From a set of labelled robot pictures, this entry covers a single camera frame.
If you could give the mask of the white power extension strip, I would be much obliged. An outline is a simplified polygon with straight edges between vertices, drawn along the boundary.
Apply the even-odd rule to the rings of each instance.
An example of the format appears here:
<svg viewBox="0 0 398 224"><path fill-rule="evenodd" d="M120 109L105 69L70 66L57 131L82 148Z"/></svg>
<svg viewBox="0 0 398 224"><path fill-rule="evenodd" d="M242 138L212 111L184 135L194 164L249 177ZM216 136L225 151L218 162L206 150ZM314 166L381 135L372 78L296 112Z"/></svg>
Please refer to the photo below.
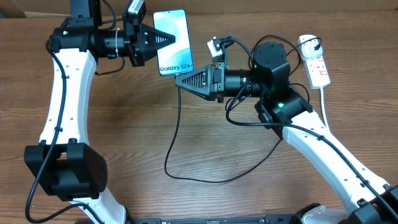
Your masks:
<svg viewBox="0 0 398 224"><path fill-rule="evenodd" d="M304 67L311 89L319 90L331 83L323 56L304 61Z"/></svg>

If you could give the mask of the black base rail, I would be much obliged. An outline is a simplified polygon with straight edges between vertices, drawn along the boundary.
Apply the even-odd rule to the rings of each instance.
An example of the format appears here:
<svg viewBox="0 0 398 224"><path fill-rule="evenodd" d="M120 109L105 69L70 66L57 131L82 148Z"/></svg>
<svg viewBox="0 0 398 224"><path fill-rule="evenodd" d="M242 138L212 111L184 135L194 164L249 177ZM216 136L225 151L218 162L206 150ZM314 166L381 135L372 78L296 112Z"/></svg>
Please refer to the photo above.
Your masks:
<svg viewBox="0 0 398 224"><path fill-rule="evenodd" d="M127 218L125 223L130 224L296 224L302 223L296 215L265 215L263 217L238 218Z"/></svg>

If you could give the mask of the Galaxy smartphone blue screen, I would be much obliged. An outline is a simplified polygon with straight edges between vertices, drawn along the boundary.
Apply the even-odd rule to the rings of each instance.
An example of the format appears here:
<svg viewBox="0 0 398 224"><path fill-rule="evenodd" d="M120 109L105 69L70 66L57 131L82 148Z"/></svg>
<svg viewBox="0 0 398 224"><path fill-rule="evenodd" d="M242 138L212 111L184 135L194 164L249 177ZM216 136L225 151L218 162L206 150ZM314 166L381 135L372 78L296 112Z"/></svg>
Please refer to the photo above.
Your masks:
<svg viewBox="0 0 398 224"><path fill-rule="evenodd" d="M175 37L174 43L157 51L161 76L188 73L194 70L187 16L184 9L157 11L153 14L154 28Z"/></svg>

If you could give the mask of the white charger plug adapter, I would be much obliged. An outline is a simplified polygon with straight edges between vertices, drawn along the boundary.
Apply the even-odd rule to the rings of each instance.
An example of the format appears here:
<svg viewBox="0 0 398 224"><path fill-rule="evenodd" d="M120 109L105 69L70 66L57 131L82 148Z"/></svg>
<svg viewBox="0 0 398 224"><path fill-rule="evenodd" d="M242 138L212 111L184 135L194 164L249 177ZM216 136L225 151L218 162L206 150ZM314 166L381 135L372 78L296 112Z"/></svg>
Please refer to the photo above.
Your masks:
<svg viewBox="0 0 398 224"><path fill-rule="evenodd" d="M312 34L301 35L298 38L298 47L304 61L313 60L323 55L322 39Z"/></svg>

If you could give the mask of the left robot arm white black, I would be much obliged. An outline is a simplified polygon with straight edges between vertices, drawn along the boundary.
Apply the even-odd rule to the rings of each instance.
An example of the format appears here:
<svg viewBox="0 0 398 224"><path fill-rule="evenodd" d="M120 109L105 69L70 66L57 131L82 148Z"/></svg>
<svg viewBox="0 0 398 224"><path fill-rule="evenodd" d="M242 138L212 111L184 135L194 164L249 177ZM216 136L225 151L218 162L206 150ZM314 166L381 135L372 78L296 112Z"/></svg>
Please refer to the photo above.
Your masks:
<svg viewBox="0 0 398 224"><path fill-rule="evenodd" d="M33 188L43 188L68 208L82 209L91 223L132 223L108 189L104 157L90 147L91 83L100 58L130 60L140 67L175 37L143 23L143 0L128 3L122 29L103 27L101 1L72 1L70 12L45 45L54 72L49 113L39 143L25 148L24 161L35 177Z"/></svg>

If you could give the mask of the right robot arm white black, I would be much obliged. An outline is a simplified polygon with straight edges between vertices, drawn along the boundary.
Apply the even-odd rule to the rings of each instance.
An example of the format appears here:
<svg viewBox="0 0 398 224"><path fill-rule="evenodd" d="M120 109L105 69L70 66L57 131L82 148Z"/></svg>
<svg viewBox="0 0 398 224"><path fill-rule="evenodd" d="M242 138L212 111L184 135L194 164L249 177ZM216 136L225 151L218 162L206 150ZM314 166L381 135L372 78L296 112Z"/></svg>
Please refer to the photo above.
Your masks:
<svg viewBox="0 0 398 224"><path fill-rule="evenodd" d="M258 99L260 126L300 151L337 193L341 210L313 203L292 215L294 223L396 223L397 188L366 168L322 123L289 80L281 44L266 42L252 55L250 70L229 70L226 44L210 44L215 65L179 75L175 83L206 100Z"/></svg>

